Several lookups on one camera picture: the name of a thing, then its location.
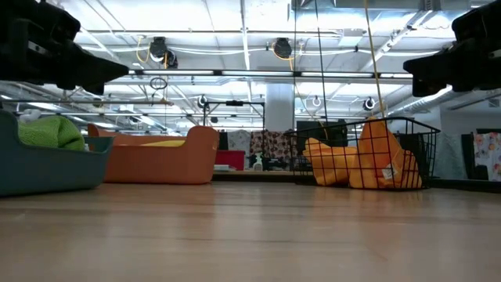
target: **orange plush toy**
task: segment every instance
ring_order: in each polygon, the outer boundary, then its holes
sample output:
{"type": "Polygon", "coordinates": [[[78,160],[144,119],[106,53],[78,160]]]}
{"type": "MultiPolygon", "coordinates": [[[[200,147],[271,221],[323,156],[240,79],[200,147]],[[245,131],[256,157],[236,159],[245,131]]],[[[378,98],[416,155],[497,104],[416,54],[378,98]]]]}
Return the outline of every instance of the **orange plush toy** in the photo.
{"type": "Polygon", "coordinates": [[[317,139],[306,141],[303,155],[312,164],[316,182],[322,186],[348,184],[351,164],[357,154],[353,146],[330,147],[317,139]]]}
{"type": "Polygon", "coordinates": [[[366,122],[350,171],[353,188],[421,188],[416,158],[403,150],[384,121],[366,122]]]}

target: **red box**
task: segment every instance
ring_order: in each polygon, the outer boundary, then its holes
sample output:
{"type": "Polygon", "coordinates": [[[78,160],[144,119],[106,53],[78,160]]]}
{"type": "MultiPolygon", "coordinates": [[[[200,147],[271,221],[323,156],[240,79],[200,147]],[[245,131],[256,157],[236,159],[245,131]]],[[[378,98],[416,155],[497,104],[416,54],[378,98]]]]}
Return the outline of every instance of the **red box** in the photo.
{"type": "Polygon", "coordinates": [[[238,171],[243,171],[245,151],[218,150],[216,153],[217,165],[229,165],[238,171]]]}

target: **black wire basket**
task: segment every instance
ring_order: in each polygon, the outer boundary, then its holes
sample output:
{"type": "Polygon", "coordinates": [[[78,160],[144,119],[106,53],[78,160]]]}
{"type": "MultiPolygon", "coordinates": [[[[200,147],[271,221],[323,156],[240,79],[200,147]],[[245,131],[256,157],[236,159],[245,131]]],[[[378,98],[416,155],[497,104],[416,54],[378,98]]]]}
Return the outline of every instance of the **black wire basket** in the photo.
{"type": "Polygon", "coordinates": [[[290,170],[296,179],[321,186],[428,188],[439,132],[406,117],[329,122],[288,132],[290,170]]]}

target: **floor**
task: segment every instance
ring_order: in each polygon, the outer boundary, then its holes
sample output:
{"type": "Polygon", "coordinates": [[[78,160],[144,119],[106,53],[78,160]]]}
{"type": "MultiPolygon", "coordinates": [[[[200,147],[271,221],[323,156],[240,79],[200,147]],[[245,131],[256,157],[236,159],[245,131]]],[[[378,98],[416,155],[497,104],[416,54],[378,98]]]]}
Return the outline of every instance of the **floor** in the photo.
{"type": "Polygon", "coordinates": [[[0,199],[0,277],[496,281],[501,195],[214,183],[0,199]]]}

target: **green blanket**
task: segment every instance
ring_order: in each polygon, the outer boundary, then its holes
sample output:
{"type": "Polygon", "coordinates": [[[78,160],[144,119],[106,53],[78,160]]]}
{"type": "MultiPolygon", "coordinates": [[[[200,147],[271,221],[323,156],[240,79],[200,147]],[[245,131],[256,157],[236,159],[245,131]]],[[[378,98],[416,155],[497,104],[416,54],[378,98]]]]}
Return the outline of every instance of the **green blanket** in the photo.
{"type": "Polygon", "coordinates": [[[80,130],[65,117],[40,118],[29,123],[19,123],[21,142],[32,146],[47,146],[70,150],[84,150],[85,141],[80,130]]]}

